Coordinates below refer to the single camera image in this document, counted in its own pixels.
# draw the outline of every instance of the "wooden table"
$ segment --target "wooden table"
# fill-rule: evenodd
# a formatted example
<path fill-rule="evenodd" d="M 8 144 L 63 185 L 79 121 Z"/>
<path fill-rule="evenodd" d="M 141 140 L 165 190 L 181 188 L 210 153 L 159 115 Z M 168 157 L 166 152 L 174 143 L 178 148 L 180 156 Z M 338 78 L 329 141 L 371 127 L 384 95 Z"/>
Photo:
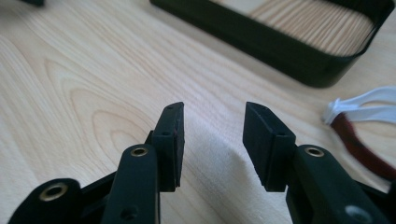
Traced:
<path fill-rule="evenodd" d="M 81 186 L 143 143 L 166 105 L 185 103 L 181 188 L 162 194 L 163 223 L 290 223 L 284 193 L 266 193 L 242 144 L 246 101 L 270 107 L 297 144 L 330 150 L 349 174 L 389 182 L 357 163 L 320 120 L 327 103 L 396 85 L 396 14 L 331 88 L 312 89 L 148 0 L 0 2 L 0 223 L 38 185 Z M 394 125 L 356 123 L 396 164 Z"/>

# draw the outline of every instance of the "elastic band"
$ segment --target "elastic band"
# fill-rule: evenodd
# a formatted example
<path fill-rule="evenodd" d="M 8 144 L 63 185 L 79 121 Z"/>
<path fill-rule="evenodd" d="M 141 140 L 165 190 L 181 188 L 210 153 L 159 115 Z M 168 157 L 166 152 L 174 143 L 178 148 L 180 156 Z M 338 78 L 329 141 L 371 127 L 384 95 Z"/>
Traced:
<path fill-rule="evenodd" d="M 343 141 L 347 151 L 371 172 L 387 180 L 396 180 L 396 169 L 376 156 L 355 133 L 345 113 L 339 114 L 331 124 Z"/>
<path fill-rule="evenodd" d="M 369 103 L 387 103 L 389 105 L 363 106 Z M 396 87 L 381 87 L 363 95 L 329 103 L 323 114 L 323 121 L 330 125 L 340 113 L 346 113 L 350 121 L 376 120 L 396 124 Z"/>
<path fill-rule="evenodd" d="M 372 102 L 389 105 L 363 106 Z M 376 175 L 388 180 L 396 180 L 396 169 L 361 142 L 350 121 L 376 120 L 396 124 L 396 105 L 392 104 L 396 104 L 396 87 L 382 87 L 345 101 L 337 99 L 329 103 L 322 117 L 335 130 L 353 157 Z"/>

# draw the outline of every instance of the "clamp jaw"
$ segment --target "clamp jaw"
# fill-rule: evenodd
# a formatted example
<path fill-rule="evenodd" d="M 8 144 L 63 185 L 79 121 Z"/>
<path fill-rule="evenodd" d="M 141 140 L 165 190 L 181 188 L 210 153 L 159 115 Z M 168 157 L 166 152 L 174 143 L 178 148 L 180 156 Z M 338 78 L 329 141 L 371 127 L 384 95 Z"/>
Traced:
<path fill-rule="evenodd" d="M 267 107 L 247 103 L 243 142 L 267 191 L 283 192 L 294 223 L 396 221 L 396 182 L 388 194 L 357 183 L 322 147 L 295 145 Z"/>
<path fill-rule="evenodd" d="M 322 147 L 295 145 L 267 107 L 247 103 L 243 143 L 267 191 L 287 190 L 294 223 L 396 223 L 396 181 L 383 193 L 354 181 Z M 183 103 L 167 106 L 145 144 L 127 148 L 118 170 L 81 189 L 54 179 L 18 207 L 9 223 L 160 223 L 160 192 L 180 186 Z"/>
<path fill-rule="evenodd" d="M 116 172 L 83 189 L 69 178 L 42 184 L 9 223 L 160 223 L 160 192 L 180 186 L 183 106 L 167 106 L 145 144 L 125 149 Z"/>

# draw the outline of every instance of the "black frame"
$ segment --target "black frame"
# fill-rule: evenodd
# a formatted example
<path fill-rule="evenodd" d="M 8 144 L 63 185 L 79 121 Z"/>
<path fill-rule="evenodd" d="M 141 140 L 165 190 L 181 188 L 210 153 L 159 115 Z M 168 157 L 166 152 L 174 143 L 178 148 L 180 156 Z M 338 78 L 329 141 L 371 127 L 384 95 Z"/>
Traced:
<path fill-rule="evenodd" d="M 334 56 L 209 0 L 150 0 L 181 19 L 209 32 L 245 53 L 273 66 L 305 85 L 335 84 L 367 50 L 375 34 L 394 9 L 392 0 L 328 0 L 366 15 L 374 24 L 362 50 Z"/>

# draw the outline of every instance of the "metal grommet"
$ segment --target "metal grommet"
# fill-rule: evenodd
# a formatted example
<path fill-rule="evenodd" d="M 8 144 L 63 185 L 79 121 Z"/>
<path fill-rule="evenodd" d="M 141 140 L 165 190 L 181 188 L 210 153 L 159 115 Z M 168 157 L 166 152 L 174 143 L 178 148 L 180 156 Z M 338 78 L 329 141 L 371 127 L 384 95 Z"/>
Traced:
<path fill-rule="evenodd" d="M 308 155 L 313 156 L 313 157 L 323 157 L 324 156 L 324 152 L 317 147 L 306 147 L 305 152 Z"/>
<path fill-rule="evenodd" d="M 137 147 L 131 151 L 131 155 L 134 157 L 142 157 L 148 154 L 149 150 L 145 147 Z"/>
<path fill-rule="evenodd" d="M 62 197 L 67 192 L 67 189 L 66 184 L 59 182 L 44 189 L 38 198 L 43 202 L 50 202 Z"/>

